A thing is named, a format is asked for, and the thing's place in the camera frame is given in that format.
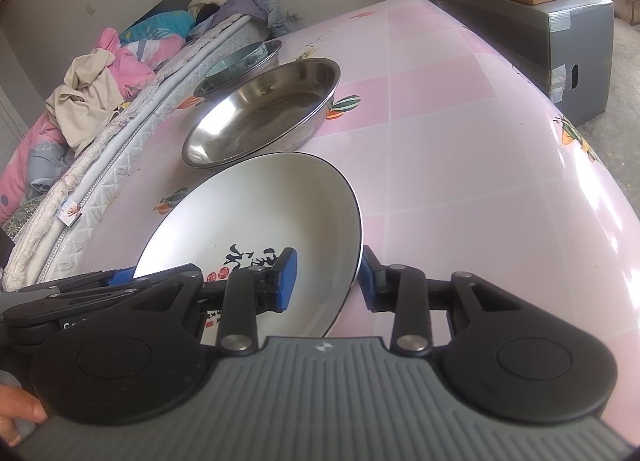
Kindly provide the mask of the person's left hand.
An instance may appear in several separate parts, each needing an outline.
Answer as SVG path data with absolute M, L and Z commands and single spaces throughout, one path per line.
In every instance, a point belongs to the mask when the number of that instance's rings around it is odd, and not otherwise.
M 22 440 L 15 424 L 17 419 L 40 424 L 47 418 L 40 400 L 25 389 L 10 385 L 0 386 L 0 435 L 9 446 L 15 446 Z

